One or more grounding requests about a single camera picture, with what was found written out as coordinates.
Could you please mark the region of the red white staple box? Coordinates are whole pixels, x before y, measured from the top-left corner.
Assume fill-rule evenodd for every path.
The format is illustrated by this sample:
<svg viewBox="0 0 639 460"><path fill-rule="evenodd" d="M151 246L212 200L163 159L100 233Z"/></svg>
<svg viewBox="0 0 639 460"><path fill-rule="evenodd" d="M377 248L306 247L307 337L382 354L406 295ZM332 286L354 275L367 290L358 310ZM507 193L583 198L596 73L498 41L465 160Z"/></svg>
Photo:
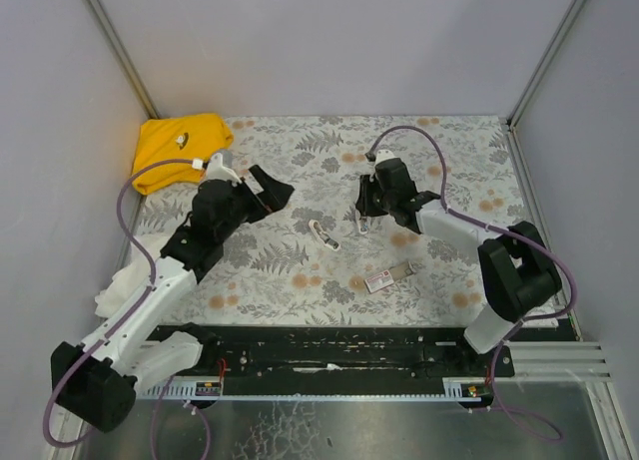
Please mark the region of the red white staple box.
<svg viewBox="0 0 639 460"><path fill-rule="evenodd" d="M364 280L364 284L369 293L376 293L415 274L416 270L412 264L409 261L405 261L402 264L367 277Z"/></svg>

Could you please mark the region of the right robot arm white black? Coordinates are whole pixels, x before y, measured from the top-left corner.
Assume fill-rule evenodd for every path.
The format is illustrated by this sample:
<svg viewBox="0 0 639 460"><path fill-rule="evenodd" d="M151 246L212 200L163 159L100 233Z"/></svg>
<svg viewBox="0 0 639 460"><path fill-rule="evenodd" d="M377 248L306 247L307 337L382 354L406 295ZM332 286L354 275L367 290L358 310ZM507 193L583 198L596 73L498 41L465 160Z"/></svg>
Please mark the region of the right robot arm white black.
<svg viewBox="0 0 639 460"><path fill-rule="evenodd" d="M478 354L492 350L562 287L533 224L500 228L457 213L441 195L420 192L398 157L377 162L372 174L359 177L355 209L366 219L389 216L399 226L444 240L478 262L487 305L464 330L465 342Z"/></svg>

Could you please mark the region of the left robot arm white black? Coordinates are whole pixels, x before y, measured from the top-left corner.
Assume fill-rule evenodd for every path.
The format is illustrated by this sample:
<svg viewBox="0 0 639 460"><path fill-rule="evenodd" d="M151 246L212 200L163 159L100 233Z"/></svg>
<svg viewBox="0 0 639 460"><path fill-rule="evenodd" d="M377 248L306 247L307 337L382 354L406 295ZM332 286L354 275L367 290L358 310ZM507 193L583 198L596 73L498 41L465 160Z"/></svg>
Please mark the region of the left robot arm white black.
<svg viewBox="0 0 639 460"><path fill-rule="evenodd" d="M80 343L63 342L53 351L47 414L60 406L110 432L126 419L139 394L198 363L205 343L190 327L153 347L142 345L222 259L225 241L241 225L259 222L288 204L293 186L257 165L250 173L262 188L258 193L233 169L207 165L190 212L159 258L151 260L147 279Z"/></svg>

